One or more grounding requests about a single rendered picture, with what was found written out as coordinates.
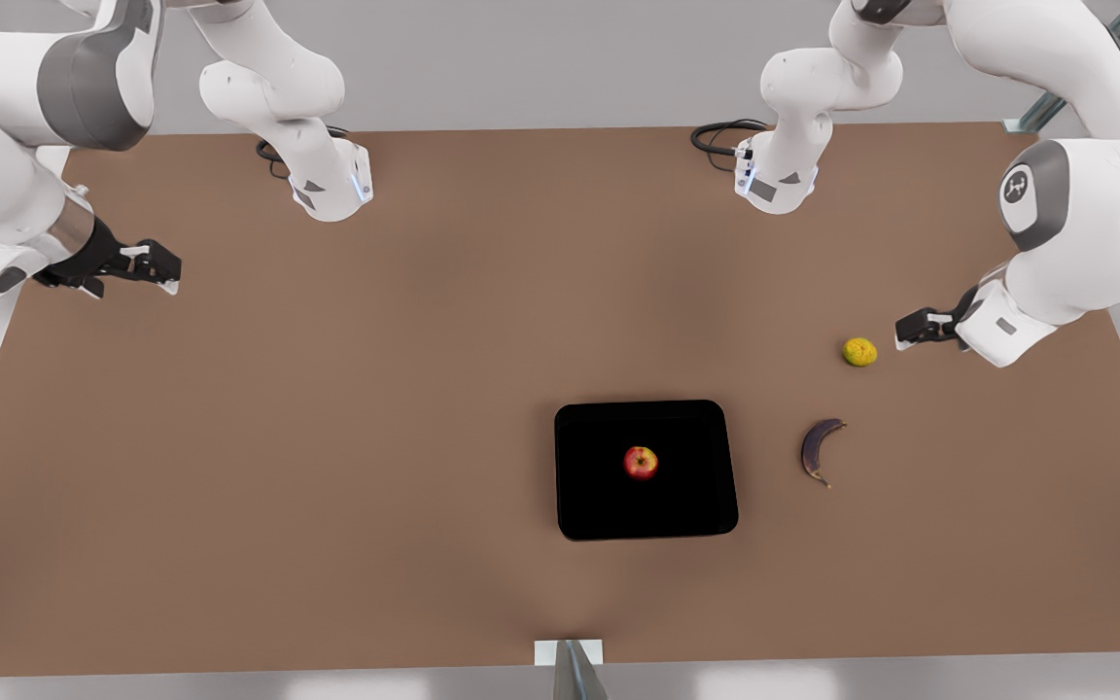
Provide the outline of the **silver frame post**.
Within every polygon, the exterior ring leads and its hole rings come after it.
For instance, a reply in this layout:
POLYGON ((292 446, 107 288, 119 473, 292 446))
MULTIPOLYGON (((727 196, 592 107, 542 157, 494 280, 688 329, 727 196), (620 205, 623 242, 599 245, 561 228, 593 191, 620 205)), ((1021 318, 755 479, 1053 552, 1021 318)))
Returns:
MULTIPOLYGON (((1103 20, 1107 34, 1114 37, 1120 46, 1120 0, 1116 0, 1117 13, 1103 20)), ((1039 134, 1063 111, 1070 108, 1068 102, 1052 91, 1044 91, 1040 96, 1023 112, 1021 116, 1012 116, 1000 121, 1007 134, 1039 134)))
POLYGON ((534 641, 534 664, 554 669, 551 700, 610 700, 597 675, 604 641, 534 641))

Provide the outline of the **black rectangular tray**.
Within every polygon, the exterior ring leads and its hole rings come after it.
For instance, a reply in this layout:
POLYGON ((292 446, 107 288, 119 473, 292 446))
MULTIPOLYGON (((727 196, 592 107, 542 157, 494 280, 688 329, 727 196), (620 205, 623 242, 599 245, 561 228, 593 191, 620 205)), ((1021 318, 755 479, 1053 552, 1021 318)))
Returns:
POLYGON ((737 526, 724 408, 711 400, 564 404, 554 417, 557 526, 568 540, 728 535, 737 526), (634 480, 626 449, 657 452, 634 480))

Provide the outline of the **dark overripe banana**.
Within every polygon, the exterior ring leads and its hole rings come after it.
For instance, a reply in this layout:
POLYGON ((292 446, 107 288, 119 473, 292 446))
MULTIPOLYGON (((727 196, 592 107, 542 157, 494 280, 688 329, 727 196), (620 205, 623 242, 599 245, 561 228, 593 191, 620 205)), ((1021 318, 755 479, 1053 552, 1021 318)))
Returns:
POLYGON ((815 424, 810 426, 808 433, 804 436, 803 446, 800 448, 800 461, 803 470, 810 478, 822 483, 827 489, 831 489, 832 486, 825 480, 822 474, 822 446, 827 438, 839 433, 844 427, 846 422, 844 420, 840 420, 840 418, 824 418, 821 421, 816 421, 815 424))

